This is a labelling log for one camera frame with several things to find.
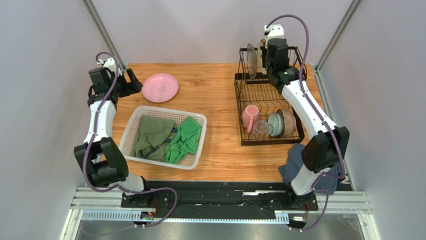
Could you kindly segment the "pink plate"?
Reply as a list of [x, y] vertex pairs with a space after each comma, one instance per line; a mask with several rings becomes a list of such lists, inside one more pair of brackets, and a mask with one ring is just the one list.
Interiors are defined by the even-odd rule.
[[173, 75], [157, 73], [144, 81], [141, 92], [150, 102], [164, 103], [171, 100], [178, 93], [179, 87], [179, 82]]

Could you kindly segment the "cream patterned plate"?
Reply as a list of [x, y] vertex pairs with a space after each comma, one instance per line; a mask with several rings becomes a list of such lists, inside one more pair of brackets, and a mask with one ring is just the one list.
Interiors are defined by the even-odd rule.
[[258, 65], [260, 72], [263, 75], [267, 74], [267, 69], [264, 66], [264, 56], [263, 56], [263, 51], [265, 50], [266, 42], [267, 42], [267, 40], [265, 38], [262, 38], [259, 41], [258, 47], [257, 47], [257, 65]]

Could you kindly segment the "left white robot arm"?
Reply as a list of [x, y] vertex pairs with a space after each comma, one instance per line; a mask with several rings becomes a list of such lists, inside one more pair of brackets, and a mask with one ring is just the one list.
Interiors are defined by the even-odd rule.
[[118, 100], [139, 93], [143, 84], [132, 69], [125, 71], [130, 81], [117, 75], [111, 67], [88, 72], [92, 81], [87, 101], [90, 126], [83, 144], [76, 146], [73, 154], [88, 187], [99, 193], [120, 189], [124, 197], [132, 199], [133, 195], [144, 194], [147, 181], [129, 171], [124, 155], [112, 138], [113, 120]]

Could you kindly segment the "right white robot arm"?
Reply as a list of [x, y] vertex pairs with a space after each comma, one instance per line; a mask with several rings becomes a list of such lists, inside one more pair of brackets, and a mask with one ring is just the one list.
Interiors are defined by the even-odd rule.
[[301, 151], [302, 166], [286, 191], [285, 203], [291, 209], [305, 205], [317, 183], [330, 176], [345, 177], [344, 155], [350, 133], [338, 127], [321, 109], [308, 90], [303, 70], [290, 66], [286, 39], [272, 38], [265, 45], [264, 63], [269, 83], [286, 99], [302, 121], [309, 142]]

